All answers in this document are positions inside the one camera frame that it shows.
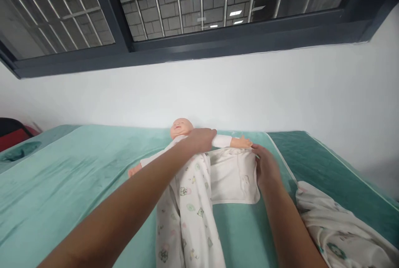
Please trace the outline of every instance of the bed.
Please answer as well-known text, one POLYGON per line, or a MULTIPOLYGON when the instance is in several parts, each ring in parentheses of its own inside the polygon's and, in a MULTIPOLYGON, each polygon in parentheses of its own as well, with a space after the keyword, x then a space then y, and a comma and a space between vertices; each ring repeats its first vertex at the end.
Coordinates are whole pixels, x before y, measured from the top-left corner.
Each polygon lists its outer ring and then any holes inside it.
MULTIPOLYGON (((399 248, 399 204, 302 131, 237 132, 277 158, 292 199, 303 180, 330 195, 399 248)), ((64 125, 0 153, 0 267, 36 267, 101 201, 127 170, 162 150, 169 130, 64 125)), ((277 267, 262 199, 217 204, 214 216, 227 267, 277 267)), ((114 267, 155 267, 155 213, 114 267)))

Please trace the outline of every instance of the teal bedsheet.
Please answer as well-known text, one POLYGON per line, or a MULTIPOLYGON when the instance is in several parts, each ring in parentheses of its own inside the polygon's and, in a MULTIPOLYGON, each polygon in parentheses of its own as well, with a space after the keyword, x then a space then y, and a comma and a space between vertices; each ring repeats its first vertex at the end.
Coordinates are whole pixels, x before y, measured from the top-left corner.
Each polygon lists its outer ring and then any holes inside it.
MULTIPOLYGON (((241 132, 233 135, 245 135, 275 154, 284 185, 293 198, 295 182, 269 136, 241 132)), ((127 180, 129 167, 169 142, 169 130, 82 126, 3 172, 0 267, 36 267, 127 180)), ((228 267, 276 267, 273 238, 262 201, 256 205, 215 205, 214 215, 228 267)), ((115 267, 131 267, 133 263, 135 267, 155 267, 155 228, 153 212, 115 267)))
MULTIPOLYGON (((102 200, 127 179, 127 169, 163 149, 169 130, 61 126, 29 141, 42 144, 18 161, 0 163, 0 267, 37 264, 102 200)), ((269 136, 245 135, 277 157, 284 185, 296 185, 269 136)), ((305 132, 270 133, 293 175, 326 192, 396 247, 397 203, 363 181, 332 151, 305 132)), ((8 151, 0 153, 0 158, 8 151)), ((263 201, 214 206, 227 267, 277 267, 263 201)), ((128 244, 115 267, 155 267, 155 213, 128 244)))

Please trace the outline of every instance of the dark window frame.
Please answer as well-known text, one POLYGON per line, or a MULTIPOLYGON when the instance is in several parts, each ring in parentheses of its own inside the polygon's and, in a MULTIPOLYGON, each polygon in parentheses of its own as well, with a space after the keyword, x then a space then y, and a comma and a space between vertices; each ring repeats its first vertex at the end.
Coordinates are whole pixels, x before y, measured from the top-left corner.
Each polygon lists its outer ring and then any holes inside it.
POLYGON ((0 58, 19 79, 369 41, 398 0, 342 0, 336 9, 134 42, 120 0, 98 0, 115 44, 17 60, 0 58))

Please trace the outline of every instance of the patterned fabric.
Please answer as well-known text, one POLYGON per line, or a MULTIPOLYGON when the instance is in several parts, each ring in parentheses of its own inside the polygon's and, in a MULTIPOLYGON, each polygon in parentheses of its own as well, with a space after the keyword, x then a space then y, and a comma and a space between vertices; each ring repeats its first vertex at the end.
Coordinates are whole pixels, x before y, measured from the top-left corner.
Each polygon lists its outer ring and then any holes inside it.
POLYGON ((331 268, 399 267, 399 251, 331 197, 300 181, 298 210, 331 268))

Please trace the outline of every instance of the doll head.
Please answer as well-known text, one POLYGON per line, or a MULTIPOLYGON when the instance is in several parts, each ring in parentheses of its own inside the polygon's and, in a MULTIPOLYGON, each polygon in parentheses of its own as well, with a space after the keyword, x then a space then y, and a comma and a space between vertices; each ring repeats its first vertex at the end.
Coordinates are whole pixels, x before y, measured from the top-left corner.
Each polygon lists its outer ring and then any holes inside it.
POLYGON ((170 136, 175 139, 179 135, 188 135, 194 129, 192 123, 186 118, 178 118, 170 128, 170 136))

